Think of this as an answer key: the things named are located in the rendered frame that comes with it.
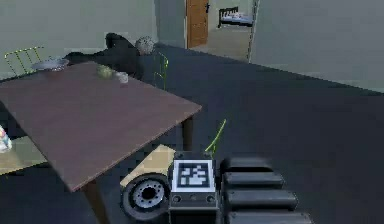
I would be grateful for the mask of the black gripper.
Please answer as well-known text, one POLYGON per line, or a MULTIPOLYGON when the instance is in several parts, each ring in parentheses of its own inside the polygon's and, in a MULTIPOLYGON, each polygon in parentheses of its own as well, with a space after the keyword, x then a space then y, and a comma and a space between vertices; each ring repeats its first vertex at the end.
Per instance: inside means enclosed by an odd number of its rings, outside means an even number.
POLYGON ((168 212, 170 185, 160 173, 135 177, 121 192, 121 210, 132 222, 163 222, 168 212))

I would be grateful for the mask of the green round food item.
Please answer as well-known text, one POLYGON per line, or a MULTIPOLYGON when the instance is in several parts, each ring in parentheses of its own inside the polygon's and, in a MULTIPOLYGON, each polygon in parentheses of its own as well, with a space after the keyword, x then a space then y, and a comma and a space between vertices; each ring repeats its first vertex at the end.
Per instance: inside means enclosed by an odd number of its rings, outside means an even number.
POLYGON ((97 75, 103 79, 110 79, 113 76, 113 70, 105 65, 99 65, 97 67, 97 75))

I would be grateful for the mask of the black frame bed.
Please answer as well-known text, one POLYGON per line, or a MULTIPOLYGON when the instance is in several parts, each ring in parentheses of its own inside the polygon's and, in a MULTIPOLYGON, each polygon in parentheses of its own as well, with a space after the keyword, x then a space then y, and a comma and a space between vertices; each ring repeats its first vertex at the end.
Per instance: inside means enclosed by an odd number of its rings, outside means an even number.
POLYGON ((219 21, 217 27, 222 25, 238 25, 251 27, 253 17, 239 11, 238 7, 223 8, 219 10, 219 21))

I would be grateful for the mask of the brown wooden dining table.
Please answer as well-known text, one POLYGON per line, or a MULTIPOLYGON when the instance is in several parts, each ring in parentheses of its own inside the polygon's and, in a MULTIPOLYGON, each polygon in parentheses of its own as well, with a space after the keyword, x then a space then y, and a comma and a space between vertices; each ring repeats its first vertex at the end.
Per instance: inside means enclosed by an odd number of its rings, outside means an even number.
POLYGON ((82 191, 99 224, 110 224, 96 178, 173 127, 192 148, 201 106, 137 79, 97 76, 88 62, 0 83, 0 102, 67 188, 82 191))

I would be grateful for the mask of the white patterned rounded object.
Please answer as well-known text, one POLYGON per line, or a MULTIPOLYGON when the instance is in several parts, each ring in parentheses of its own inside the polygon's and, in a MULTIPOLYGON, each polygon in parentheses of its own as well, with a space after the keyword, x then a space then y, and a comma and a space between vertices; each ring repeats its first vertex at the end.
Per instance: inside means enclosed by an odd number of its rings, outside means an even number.
POLYGON ((12 141, 4 128, 0 125, 0 153, 5 153, 12 149, 12 141))

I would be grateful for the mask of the grey speckled ball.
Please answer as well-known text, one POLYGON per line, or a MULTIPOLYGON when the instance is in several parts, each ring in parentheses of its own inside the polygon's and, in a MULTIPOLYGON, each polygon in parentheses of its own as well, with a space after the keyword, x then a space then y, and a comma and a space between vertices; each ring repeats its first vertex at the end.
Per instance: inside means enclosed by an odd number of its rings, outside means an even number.
POLYGON ((154 51, 155 42, 151 37, 143 36, 135 42, 135 47, 141 55, 149 55, 154 51))

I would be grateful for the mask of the brown wooden room door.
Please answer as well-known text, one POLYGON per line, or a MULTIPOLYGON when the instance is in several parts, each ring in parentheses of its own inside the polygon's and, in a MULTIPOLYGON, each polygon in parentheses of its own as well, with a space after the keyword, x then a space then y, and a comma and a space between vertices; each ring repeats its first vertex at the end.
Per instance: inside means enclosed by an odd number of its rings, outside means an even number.
POLYGON ((187 0, 187 47, 193 48, 207 43, 208 13, 206 13, 208 0, 187 0))

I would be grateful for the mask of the grey shallow bowl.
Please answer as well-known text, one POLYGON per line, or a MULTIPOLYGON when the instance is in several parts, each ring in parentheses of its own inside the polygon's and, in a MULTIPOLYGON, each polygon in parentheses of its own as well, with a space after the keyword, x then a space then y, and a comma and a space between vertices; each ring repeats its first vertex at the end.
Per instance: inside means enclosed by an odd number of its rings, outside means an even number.
POLYGON ((59 71, 64 69, 68 64, 69 64, 69 61, 64 58, 49 59, 49 60, 35 63, 31 66, 31 68, 37 71, 44 71, 44 70, 59 71))

